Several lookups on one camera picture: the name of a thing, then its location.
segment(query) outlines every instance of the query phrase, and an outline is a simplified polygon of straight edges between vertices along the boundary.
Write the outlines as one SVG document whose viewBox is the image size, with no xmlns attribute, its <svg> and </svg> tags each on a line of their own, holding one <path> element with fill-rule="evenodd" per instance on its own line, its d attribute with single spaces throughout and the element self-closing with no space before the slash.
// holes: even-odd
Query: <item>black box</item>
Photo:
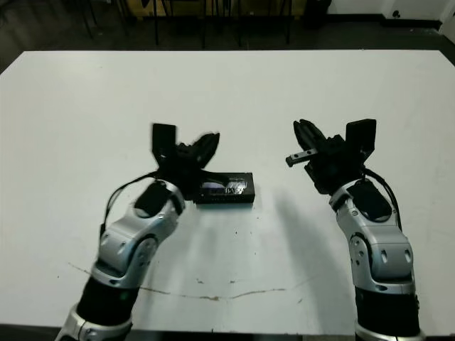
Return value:
<svg viewBox="0 0 455 341">
<path fill-rule="evenodd" d="M 193 199 L 196 204 L 234 204 L 255 201 L 255 184 L 252 173 L 216 173 L 229 178 L 223 186 L 219 183 L 203 183 Z"/>
</svg>

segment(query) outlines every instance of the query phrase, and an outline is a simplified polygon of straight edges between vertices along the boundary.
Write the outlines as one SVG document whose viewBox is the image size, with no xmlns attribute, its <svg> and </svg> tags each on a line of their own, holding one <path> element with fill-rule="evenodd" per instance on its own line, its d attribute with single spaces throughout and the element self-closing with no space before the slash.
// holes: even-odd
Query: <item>metal joint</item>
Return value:
<svg viewBox="0 0 455 341">
<path fill-rule="evenodd" d="M 391 336 L 379 334 L 362 327 L 358 324 L 358 321 L 355 322 L 355 334 L 363 341 L 424 341 L 426 339 L 426 336 L 422 331 L 415 336 Z"/>
<path fill-rule="evenodd" d="M 77 305 L 74 305 L 58 333 L 56 341 L 65 340 L 67 337 L 78 341 L 114 340 L 116 337 L 126 335 L 131 326 L 131 318 L 120 325 L 106 326 L 90 323 L 77 314 Z"/>
<path fill-rule="evenodd" d="M 166 181 L 165 184 L 184 208 L 185 201 L 180 190 Z M 175 230 L 177 219 L 178 213 L 172 199 L 153 217 L 144 215 L 132 203 L 125 216 L 112 223 L 101 236 L 98 259 L 92 267 L 93 278 L 115 288 L 140 286 L 146 266 L 150 264 L 160 243 Z"/>
<path fill-rule="evenodd" d="M 354 285 L 384 294 L 414 293 L 412 248 L 397 226 L 396 212 L 384 222 L 364 217 L 347 191 L 354 183 L 336 191 L 329 202 L 338 207 L 336 220 L 349 243 Z"/>
</svg>

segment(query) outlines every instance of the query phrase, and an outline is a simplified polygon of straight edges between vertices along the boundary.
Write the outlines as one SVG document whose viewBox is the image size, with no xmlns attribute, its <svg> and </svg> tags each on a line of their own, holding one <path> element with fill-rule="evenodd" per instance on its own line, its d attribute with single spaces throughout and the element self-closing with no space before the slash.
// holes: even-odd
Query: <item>white table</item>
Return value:
<svg viewBox="0 0 455 341">
<path fill-rule="evenodd" d="M 292 122 L 327 136 L 378 120 L 415 255 L 420 320 L 454 331 L 455 68 L 434 51 L 29 52 L 0 76 L 0 323 L 62 325 L 96 256 L 111 191 L 155 169 L 149 125 L 219 130 L 210 171 L 252 171 L 252 208 L 188 204 L 140 291 L 145 330 L 352 334 L 345 237 Z M 146 186 L 116 204 L 119 217 Z"/>
</svg>

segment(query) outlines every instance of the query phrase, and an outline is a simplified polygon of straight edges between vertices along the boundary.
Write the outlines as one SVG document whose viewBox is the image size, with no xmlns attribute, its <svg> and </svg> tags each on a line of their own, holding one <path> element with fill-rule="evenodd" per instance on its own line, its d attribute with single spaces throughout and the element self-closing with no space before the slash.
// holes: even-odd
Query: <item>crack on table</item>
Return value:
<svg viewBox="0 0 455 341">
<path fill-rule="evenodd" d="M 91 273 L 89 271 L 84 270 L 84 269 L 80 268 L 79 266 L 76 266 L 76 265 L 74 265 L 74 264 L 72 264 L 70 262 L 68 262 L 68 265 L 70 265 L 71 267 L 73 267 L 74 269 L 76 269 L 78 271 L 83 272 L 84 274 L 91 275 Z M 152 292 L 152 293 L 160 293 L 161 295 L 170 295 L 170 296 L 176 296 L 176 297 L 182 297 L 182 298 L 194 298 L 194 299 L 198 299 L 198 300 L 209 300 L 209 301 L 218 302 L 220 300 L 229 301 L 229 300 L 235 300 L 237 298 L 241 298 L 241 297 L 244 297 L 244 296 L 257 295 L 257 294 L 262 294 L 262 293 L 271 293 L 271 292 L 274 292 L 274 291 L 294 290 L 295 288 L 298 288 L 298 287 L 304 285 L 305 283 L 307 283 L 309 281 L 312 281 L 315 277 L 317 277 L 317 276 L 312 276 L 310 278 L 307 278 L 304 281 L 301 281 L 301 282 L 297 283 L 295 286 L 293 286 L 291 288 L 272 288 L 272 289 L 267 289 L 267 290 L 254 290 L 254 291 L 248 291 L 246 293 L 239 293 L 238 295 L 235 295 L 235 296 L 224 296 L 224 297 L 223 296 L 185 295 L 185 294 L 180 294 L 180 293 L 171 293 L 171 292 L 168 292 L 168 291 L 162 291 L 162 290 L 158 290 L 158 289 L 154 289 L 154 288 L 147 288 L 145 286 L 141 286 L 140 289 L 145 290 L 145 291 L 149 291 L 149 292 Z"/>
</svg>

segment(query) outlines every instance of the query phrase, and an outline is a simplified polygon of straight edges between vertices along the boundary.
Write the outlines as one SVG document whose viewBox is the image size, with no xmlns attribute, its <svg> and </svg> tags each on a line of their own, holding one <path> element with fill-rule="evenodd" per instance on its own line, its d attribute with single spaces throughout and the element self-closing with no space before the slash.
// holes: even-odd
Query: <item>robotic arm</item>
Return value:
<svg viewBox="0 0 455 341">
<path fill-rule="evenodd" d="M 326 137 L 310 121 L 294 122 L 301 153 L 286 158 L 289 167 L 309 161 L 305 170 L 329 205 L 349 246 L 358 320 L 355 336 L 365 341 L 420 341 L 419 303 L 413 254 L 402 233 L 391 189 L 363 163 L 374 151 L 376 121 L 349 123 L 346 140 Z M 371 176 L 385 186 L 388 202 Z"/>
<path fill-rule="evenodd" d="M 176 127 L 154 124 L 152 138 L 159 169 L 148 176 L 156 180 L 127 208 L 123 218 L 107 229 L 102 224 L 91 276 L 57 341 L 124 340 L 132 327 L 131 311 L 151 258 L 175 230 L 185 200 L 192 199 L 206 178 L 223 181 L 202 170 L 215 154 L 219 134 L 206 134 L 193 145 L 176 146 Z"/>
</svg>

